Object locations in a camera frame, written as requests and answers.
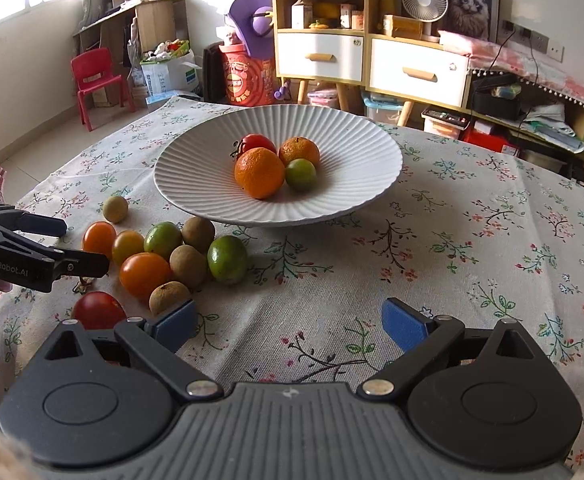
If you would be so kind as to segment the purple foam toy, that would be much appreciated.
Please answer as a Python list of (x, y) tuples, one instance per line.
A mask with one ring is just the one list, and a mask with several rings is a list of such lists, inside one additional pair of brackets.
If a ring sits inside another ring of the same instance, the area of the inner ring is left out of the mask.
[(275, 57), (272, 0), (234, 0), (228, 16), (251, 58)]

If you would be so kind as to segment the brown kiwi front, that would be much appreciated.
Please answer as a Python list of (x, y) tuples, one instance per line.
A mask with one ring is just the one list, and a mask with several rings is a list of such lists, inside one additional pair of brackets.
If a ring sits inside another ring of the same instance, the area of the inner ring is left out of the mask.
[(171, 281), (156, 287), (150, 294), (149, 308), (157, 316), (169, 309), (177, 308), (192, 299), (188, 287), (178, 281)]

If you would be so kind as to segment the red tomato with stem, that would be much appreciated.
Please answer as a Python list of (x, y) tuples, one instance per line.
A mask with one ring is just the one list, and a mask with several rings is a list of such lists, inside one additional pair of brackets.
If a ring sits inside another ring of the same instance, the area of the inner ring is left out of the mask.
[(249, 133), (243, 136), (240, 140), (233, 143), (234, 150), (230, 154), (233, 159), (238, 159), (247, 151), (253, 150), (254, 148), (265, 148), (271, 152), (276, 153), (277, 148), (267, 136), (257, 133)]

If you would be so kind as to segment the large orange mandarin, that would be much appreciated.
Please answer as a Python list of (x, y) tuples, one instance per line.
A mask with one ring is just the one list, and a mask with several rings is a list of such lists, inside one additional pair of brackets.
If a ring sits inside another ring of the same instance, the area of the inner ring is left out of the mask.
[(278, 192), (285, 180), (285, 167), (274, 152), (254, 148), (234, 164), (234, 180), (255, 200), (265, 200)]

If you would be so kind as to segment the lone brown kiwi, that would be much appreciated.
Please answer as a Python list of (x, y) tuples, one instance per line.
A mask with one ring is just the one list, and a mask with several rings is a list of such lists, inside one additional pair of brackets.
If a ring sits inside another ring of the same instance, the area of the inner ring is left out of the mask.
[(110, 223), (120, 223), (127, 218), (129, 205), (124, 196), (110, 196), (104, 203), (102, 214), (105, 220)]

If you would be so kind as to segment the wooden drawer cabinet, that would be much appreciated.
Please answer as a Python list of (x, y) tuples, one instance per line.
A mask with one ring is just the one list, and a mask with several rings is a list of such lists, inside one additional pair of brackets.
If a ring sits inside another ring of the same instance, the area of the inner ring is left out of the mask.
[(351, 112), (346, 88), (396, 96), (407, 104), (406, 125), (415, 102), (462, 110), (469, 101), (469, 59), (421, 37), (385, 35), (393, 23), (394, 0), (273, 0), (275, 68), (282, 80), (299, 81), (304, 103), (312, 81), (335, 84), (339, 104)]

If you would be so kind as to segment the green lime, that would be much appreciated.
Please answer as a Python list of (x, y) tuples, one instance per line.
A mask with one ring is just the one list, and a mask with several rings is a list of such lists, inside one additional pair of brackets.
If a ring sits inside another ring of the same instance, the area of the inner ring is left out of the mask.
[(216, 281), (223, 285), (234, 285), (241, 282), (247, 272), (249, 254), (239, 238), (223, 235), (209, 246), (207, 263)]
[(173, 222), (159, 222), (147, 232), (144, 250), (169, 260), (171, 253), (182, 243), (181, 231)]
[(294, 159), (285, 168), (285, 180), (296, 192), (310, 191), (317, 184), (316, 167), (308, 159)]

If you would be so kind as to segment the orange tomato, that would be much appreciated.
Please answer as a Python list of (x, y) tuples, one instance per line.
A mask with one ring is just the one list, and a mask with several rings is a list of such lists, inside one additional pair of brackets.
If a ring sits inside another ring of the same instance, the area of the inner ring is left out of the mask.
[(107, 221), (93, 222), (83, 233), (81, 248), (85, 252), (94, 252), (94, 254), (104, 255), (110, 259), (116, 236), (113, 224)]
[(172, 279), (169, 263), (154, 252), (139, 252), (128, 257), (118, 271), (118, 280), (124, 290), (144, 302), (158, 286)]

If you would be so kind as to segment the small blue tissue box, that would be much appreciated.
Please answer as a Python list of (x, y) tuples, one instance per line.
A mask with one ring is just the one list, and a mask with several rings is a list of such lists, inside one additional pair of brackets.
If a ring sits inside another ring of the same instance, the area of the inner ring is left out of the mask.
[(163, 93), (156, 93), (153, 96), (147, 96), (145, 98), (145, 105), (149, 112), (154, 112), (158, 110), (159, 107), (164, 106), (172, 98), (182, 98), (195, 102), (201, 102), (203, 98), (197, 93), (185, 91), (185, 90), (171, 90)]

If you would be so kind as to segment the round red tomato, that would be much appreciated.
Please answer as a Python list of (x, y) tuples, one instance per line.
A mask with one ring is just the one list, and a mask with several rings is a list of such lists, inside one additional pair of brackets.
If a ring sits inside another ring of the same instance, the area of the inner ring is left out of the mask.
[(75, 303), (71, 317), (86, 330), (111, 330), (124, 321), (126, 312), (107, 292), (88, 292)]

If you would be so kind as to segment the white desk fan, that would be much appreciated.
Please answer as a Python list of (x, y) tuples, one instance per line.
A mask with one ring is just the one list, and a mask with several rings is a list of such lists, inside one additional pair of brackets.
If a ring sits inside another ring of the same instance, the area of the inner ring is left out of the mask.
[(424, 24), (441, 21), (446, 15), (449, 0), (401, 0), (407, 14)]

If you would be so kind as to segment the white ribbed plate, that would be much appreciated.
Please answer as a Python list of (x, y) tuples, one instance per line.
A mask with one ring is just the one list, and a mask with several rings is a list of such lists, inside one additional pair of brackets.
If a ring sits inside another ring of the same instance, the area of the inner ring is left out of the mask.
[(380, 126), (325, 107), (270, 105), (209, 118), (171, 141), (158, 192), (189, 214), (301, 226), (349, 214), (398, 180), (403, 154)]

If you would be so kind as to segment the small orange mandarin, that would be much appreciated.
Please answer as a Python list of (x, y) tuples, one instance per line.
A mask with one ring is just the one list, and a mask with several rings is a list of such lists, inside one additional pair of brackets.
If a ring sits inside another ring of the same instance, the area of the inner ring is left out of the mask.
[(284, 166), (301, 158), (308, 160), (315, 167), (320, 164), (320, 151), (317, 144), (302, 136), (294, 136), (284, 141), (279, 147), (278, 155)]

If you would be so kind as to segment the brown kiwi back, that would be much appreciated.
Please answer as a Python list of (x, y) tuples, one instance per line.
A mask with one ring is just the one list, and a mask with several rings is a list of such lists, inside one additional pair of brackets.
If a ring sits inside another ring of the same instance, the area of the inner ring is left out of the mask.
[(207, 254), (207, 250), (215, 239), (216, 229), (213, 222), (201, 217), (191, 217), (182, 226), (181, 235), (183, 243), (194, 247), (202, 255)]

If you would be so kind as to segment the olive green-orange tomato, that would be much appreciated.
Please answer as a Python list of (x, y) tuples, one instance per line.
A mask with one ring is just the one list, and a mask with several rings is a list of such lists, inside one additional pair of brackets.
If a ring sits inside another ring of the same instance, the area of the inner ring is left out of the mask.
[(112, 246), (112, 261), (121, 266), (129, 257), (144, 252), (144, 237), (136, 231), (122, 231)]

